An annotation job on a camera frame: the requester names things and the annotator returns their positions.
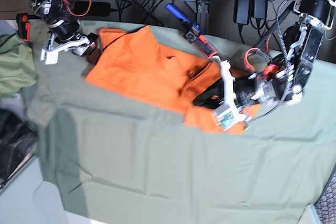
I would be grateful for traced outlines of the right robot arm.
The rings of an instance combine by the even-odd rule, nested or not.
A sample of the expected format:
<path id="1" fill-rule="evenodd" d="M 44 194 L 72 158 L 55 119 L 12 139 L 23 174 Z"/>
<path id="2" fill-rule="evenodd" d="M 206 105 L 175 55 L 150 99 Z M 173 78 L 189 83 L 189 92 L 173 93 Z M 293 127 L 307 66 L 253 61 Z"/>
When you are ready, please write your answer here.
<path id="1" fill-rule="evenodd" d="M 85 35 L 79 31 L 79 18 L 88 13 L 92 0 L 89 0 L 88 8 L 82 14 L 74 13 L 68 0 L 29 0 L 29 4 L 33 13 L 44 20 L 49 28 L 49 41 L 41 49 L 41 61 L 54 65 L 61 51 L 70 50 L 77 56 L 85 57 L 90 64 L 97 64 L 101 56 L 99 36 L 94 33 Z"/>

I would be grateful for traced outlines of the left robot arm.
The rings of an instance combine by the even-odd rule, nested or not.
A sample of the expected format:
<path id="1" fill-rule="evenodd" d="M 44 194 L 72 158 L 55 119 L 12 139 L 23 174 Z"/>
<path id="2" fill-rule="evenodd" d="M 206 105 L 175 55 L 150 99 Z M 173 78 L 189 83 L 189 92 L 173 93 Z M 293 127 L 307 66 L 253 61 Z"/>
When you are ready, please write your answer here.
<path id="1" fill-rule="evenodd" d="M 228 61 L 219 60 L 221 78 L 193 104 L 213 110 L 220 121 L 250 121 L 251 106 L 271 103 L 276 110 L 300 102 L 334 11 L 335 0 L 284 0 L 271 28 L 278 33 L 281 53 L 272 57 L 258 47 L 246 50 L 248 75 L 239 78 L 230 73 Z"/>

